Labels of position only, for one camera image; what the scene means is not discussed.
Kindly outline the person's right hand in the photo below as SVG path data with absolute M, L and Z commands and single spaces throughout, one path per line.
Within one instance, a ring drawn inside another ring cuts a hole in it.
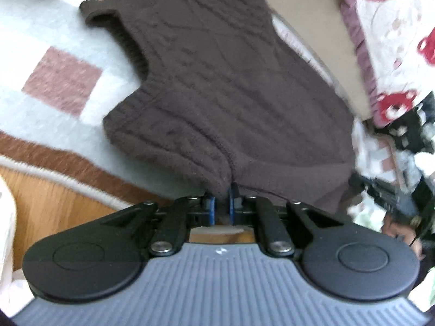
M 381 232 L 394 239 L 401 239 L 405 244 L 411 247 L 419 260 L 424 259 L 425 254 L 421 240 L 417 238 L 416 232 L 411 227 L 398 224 L 393 221 L 390 214 L 385 214 Z

